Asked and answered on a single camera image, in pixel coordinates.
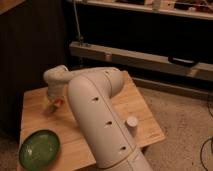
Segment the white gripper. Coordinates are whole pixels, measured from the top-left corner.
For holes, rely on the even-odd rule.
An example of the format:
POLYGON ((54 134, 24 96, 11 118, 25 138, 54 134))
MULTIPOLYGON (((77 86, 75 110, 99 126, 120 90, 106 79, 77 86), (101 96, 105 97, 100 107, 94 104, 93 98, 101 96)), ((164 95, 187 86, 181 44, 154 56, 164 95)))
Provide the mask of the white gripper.
POLYGON ((43 99, 43 108, 52 109, 53 104, 49 100, 61 99, 64 94, 65 83, 49 82, 47 88, 47 97, 43 99))

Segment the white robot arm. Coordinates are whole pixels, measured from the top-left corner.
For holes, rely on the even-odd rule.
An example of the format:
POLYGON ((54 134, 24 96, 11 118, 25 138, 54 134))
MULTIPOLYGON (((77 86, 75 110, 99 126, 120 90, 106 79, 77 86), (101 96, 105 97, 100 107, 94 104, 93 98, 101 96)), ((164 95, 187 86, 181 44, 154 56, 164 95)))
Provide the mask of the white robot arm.
POLYGON ((48 84, 50 102, 67 94, 98 171, 153 171, 111 103, 111 98, 124 86, 119 69, 97 67, 70 71, 59 65, 45 71, 43 78, 48 84))

